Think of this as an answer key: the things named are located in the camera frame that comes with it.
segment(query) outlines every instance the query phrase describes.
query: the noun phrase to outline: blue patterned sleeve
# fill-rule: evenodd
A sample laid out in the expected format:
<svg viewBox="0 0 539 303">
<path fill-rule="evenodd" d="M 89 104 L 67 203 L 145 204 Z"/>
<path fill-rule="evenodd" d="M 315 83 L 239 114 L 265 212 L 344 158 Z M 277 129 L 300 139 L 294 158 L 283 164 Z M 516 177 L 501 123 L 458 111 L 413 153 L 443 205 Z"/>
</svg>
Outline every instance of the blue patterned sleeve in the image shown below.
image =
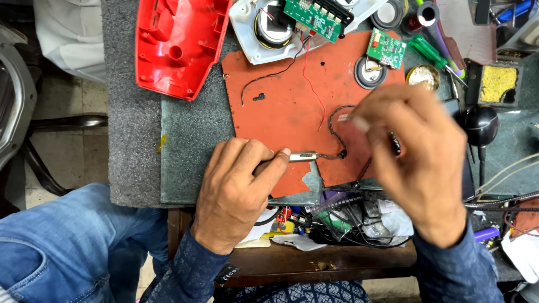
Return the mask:
<svg viewBox="0 0 539 303">
<path fill-rule="evenodd" d="M 206 303 L 213 295 L 213 280 L 230 254 L 215 254 L 197 242 L 188 230 L 174 259 L 146 289 L 141 303 Z"/>
<path fill-rule="evenodd" d="M 441 249 L 414 236 L 417 280 L 425 302 L 503 302 L 494 259 L 475 241 L 468 222 L 459 244 Z"/>
</svg>

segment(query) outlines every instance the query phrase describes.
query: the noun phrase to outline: screwdriver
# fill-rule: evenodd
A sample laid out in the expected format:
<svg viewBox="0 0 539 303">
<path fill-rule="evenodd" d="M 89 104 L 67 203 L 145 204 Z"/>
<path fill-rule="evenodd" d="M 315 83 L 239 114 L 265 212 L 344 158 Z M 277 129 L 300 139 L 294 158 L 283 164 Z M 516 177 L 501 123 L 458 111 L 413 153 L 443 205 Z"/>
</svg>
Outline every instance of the screwdriver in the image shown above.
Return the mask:
<svg viewBox="0 0 539 303">
<path fill-rule="evenodd" d="M 422 54 L 423 57 L 434 62 L 434 65 L 441 70 L 446 70 L 451 73 L 457 80 L 459 80 L 460 83 L 462 83 L 462 85 L 468 87 L 468 85 L 466 85 L 466 83 L 464 83 L 464 81 L 457 76 L 455 72 L 453 72 L 451 67 L 448 65 L 449 62 L 447 62 L 447 60 L 442 57 L 440 53 L 432 45 L 430 45 L 425 38 L 423 38 L 423 36 L 416 35 L 410 42 L 408 42 L 408 45 L 412 46 L 415 50 Z"/>
</svg>

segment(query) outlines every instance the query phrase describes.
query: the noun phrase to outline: fingernail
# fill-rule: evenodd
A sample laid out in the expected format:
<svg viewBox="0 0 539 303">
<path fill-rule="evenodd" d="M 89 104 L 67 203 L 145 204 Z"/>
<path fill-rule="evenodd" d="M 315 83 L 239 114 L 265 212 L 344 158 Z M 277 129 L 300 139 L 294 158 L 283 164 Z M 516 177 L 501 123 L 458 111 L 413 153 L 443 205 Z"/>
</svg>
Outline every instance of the fingernail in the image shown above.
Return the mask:
<svg viewBox="0 0 539 303">
<path fill-rule="evenodd" d="M 357 127 L 357 129 L 362 130 L 365 133 L 369 131 L 369 123 L 358 115 L 354 115 L 352 118 L 352 123 Z"/>
</svg>

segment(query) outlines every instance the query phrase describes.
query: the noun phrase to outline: green circuit board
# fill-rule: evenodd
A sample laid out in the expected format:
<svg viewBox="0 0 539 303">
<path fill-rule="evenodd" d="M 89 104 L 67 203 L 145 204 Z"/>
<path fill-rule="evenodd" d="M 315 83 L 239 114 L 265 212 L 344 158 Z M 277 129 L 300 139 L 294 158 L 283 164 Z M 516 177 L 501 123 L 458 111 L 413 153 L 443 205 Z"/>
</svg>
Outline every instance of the green circuit board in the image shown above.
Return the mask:
<svg viewBox="0 0 539 303">
<path fill-rule="evenodd" d="M 301 22 L 329 41 L 336 43 L 341 32 L 341 21 L 316 0 L 286 0 L 285 14 Z"/>
<path fill-rule="evenodd" d="M 382 65 L 387 65 L 400 70 L 406 51 L 406 43 L 393 39 L 385 32 L 374 28 L 372 30 L 367 55 L 378 60 Z"/>
</svg>

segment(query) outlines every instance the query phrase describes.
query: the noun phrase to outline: orange silicone mat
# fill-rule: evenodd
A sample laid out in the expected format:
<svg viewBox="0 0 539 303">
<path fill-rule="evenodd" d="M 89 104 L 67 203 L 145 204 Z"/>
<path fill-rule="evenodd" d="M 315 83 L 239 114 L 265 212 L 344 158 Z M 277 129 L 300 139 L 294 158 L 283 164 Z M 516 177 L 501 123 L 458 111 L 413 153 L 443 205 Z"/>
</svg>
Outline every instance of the orange silicone mat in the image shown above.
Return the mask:
<svg viewBox="0 0 539 303">
<path fill-rule="evenodd" d="M 394 32 L 389 36 L 399 38 Z M 303 78 L 305 56 L 300 56 L 290 69 L 277 76 L 261 79 L 250 84 L 244 93 L 245 106 L 241 106 L 241 90 L 250 80 L 285 69 L 292 59 L 268 64 L 252 65 L 241 51 L 229 53 L 222 61 L 226 90 L 237 137 L 258 139 L 272 150 L 285 147 L 293 152 L 316 151 L 320 154 L 337 155 L 342 146 L 331 135 L 328 128 L 329 116 L 337 108 L 357 104 L 369 94 L 356 82 L 354 67 L 358 58 L 367 52 L 371 31 L 350 33 L 337 44 L 328 43 L 309 51 L 305 75 L 313 83 L 326 106 L 326 121 L 320 129 L 322 106 L 311 91 L 309 82 Z M 404 70 L 389 70 L 384 85 L 403 84 Z M 266 98 L 253 101 L 260 93 Z M 365 134 L 347 122 L 337 122 L 340 114 L 349 113 L 352 108 L 341 110 L 333 119 L 333 128 L 345 141 L 346 159 L 316 160 L 325 186 L 338 185 L 357 180 L 368 158 L 370 147 Z M 282 197 L 308 191 L 302 178 L 310 172 L 309 163 L 291 163 L 284 177 L 279 181 L 272 196 Z M 372 168 L 365 178 L 373 177 Z"/>
</svg>

